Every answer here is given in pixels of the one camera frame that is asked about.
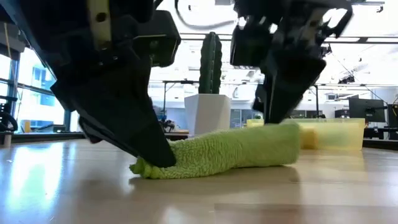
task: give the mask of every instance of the potted plant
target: potted plant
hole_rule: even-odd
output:
[[[199,93],[186,97],[185,112],[190,137],[229,129],[231,102],[219,95],[221,85],[221,41],[210,32],[203,40],[200,59]]]

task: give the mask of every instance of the translucent plastic bin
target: translucent plastic bin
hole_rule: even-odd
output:
[[[263,125],[264,125],[263,119],[248,119],[246,121],[246,127],[248,128],[259,127]]]
[[[317,149],[362,150],[365,119],[286,119],[284,123],[298,123],[305,129],[313,129]]]

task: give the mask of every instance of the microfiber towel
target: microfiber towel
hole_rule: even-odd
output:
[[[300,128],[297,124],[269,124],[232,129],[170,142],[170,146],[175,166],[159,168],[139,157],[131,171],[150,179],[182,179],[232,168],[292,164],[299,156]]]

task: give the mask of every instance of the cactus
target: cactus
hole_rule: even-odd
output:
[[[199,93],[220,93],[222,44],[216,33],[210,32],[203,40],[200,58]]]

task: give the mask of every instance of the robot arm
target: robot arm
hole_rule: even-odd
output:
[[[155,10],[160,1],[0,3],[56,77],[51,89],[63,107],[79,112],[91,142],[106,140],[158,167],[175,164],[147,94],[151,67],[171,65],[181,42],[170,13]],[[347,13],[329,29],[322,15],[334,8]],[[351,5],[345,0],[237,0],[235,10],[246,25],[233,32],[231,64],[261,67],[267,78],[257,89],[254,108],[267,123],[278,123],[325,67],[320,45],[341,34]],[[273,34],[271,24],[278,25]]]

